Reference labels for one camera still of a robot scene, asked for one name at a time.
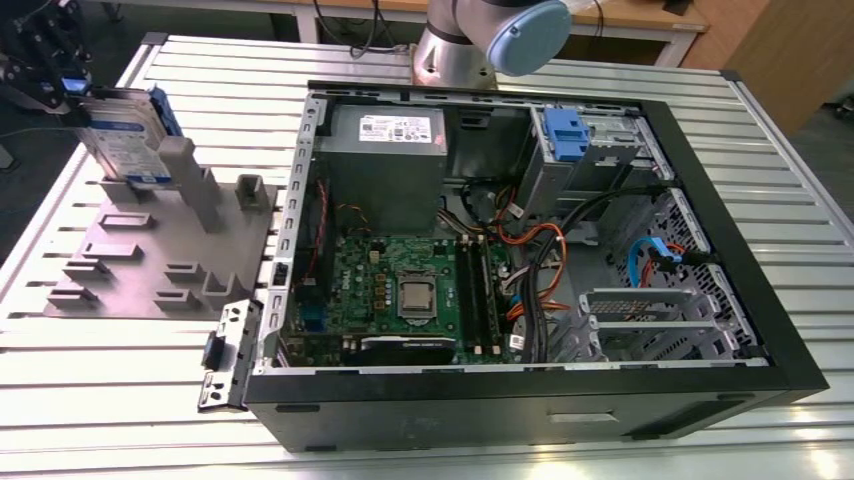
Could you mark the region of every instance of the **floor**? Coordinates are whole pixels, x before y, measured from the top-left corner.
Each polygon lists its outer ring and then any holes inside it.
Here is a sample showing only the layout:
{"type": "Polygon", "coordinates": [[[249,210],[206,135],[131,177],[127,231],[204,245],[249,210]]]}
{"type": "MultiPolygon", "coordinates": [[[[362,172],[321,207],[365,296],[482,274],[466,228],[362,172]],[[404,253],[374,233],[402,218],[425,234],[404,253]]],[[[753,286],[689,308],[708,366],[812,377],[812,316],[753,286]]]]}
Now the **floor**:
{"type": "MultiPolygon", "coordinates": [[[[111,24],[99,5],[83,2],[89,48],[95,58],[90,68],[95,83],[113,84],[138,42],[149,31],[179,35],[296,41],[293,22],[286,17],[177,8],[121,8],[123,20],[111,24]]],[[[341,25],[354,32],[364,25],[341,25]]],[[[30,114],[0,104],[0,136],[33,127],[55,127],[51,117],[30,114]]],[[[5,259],[53,180],[75,146],[65,131],[34,131],[1,140],[14,158],[0,170],[0,263],[5,259]]],[[[821,110],[792,137],[792,143],[848,217],[854,218],[854,122],[839,121],[821,110]]]]}

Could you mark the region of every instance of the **gray 3d printed holder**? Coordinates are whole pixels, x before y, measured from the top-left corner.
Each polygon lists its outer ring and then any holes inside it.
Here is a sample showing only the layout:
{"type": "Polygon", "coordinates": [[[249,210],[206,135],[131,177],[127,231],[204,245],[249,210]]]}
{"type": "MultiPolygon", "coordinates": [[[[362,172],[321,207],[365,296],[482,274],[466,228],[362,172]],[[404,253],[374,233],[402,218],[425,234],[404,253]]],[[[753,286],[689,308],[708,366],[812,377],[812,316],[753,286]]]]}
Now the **gray 3d printed holder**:
{"type": "Polygon", "coordinates": [[[250,296],[276,188],[256,175],[217,184],[193,150],[181,137],[159,145],[173,189],[101,182],[107,200],[45,315],[214,320],[224,304],[250,296]]]}

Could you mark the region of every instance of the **blue drive bay latch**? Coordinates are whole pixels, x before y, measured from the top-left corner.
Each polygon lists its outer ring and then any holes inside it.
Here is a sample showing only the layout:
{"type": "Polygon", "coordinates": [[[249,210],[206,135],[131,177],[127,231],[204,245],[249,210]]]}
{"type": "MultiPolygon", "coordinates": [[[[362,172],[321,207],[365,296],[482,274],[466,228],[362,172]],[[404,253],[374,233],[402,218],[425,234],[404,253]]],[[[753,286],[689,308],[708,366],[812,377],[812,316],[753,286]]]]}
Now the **blue drive bay latch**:
{"type": "Polygon", "coordinates": [[[577,162],[589,146],[589,127],[584,125],[577,111],[562,108],[542,110],[545,134],[553,145],[557,162],[577,162]]]}

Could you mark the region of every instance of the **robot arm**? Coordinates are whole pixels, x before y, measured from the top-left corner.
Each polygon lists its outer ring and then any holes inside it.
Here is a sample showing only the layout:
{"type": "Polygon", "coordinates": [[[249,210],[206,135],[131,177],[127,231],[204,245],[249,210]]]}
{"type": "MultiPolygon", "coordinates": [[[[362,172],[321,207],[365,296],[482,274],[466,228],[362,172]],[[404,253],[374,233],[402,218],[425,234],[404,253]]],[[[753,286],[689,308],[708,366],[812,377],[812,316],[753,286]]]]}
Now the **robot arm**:
{"type": "Polygon", "coordinates": [[[532,73],[562,47],[569,23],[558,0],[430,0],[414,53],[416,82],[490,88],[496,70],[532,73]]]}
{"type": "Polygon", "coordinates": [[[85,94],[90,82],[79,5],[75,0],[0,3],[0,96],[27,110],[75,113],[73,95],[85,94]]]}

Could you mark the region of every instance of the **hard drive label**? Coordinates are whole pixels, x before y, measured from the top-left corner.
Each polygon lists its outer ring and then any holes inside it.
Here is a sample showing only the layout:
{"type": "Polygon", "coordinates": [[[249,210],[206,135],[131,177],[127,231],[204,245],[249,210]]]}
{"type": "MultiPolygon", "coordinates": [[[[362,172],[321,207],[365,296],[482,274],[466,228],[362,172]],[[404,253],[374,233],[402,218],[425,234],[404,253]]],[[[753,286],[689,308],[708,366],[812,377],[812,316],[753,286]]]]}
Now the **hard drive label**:
{"type": "Polygon", "coordinates": [[[93,121],[89,128],[97,148],[119,176],[138,183],[162,184],[171,181],[157,152],[145,143],[146,132],[141,124],[93,121]]]}

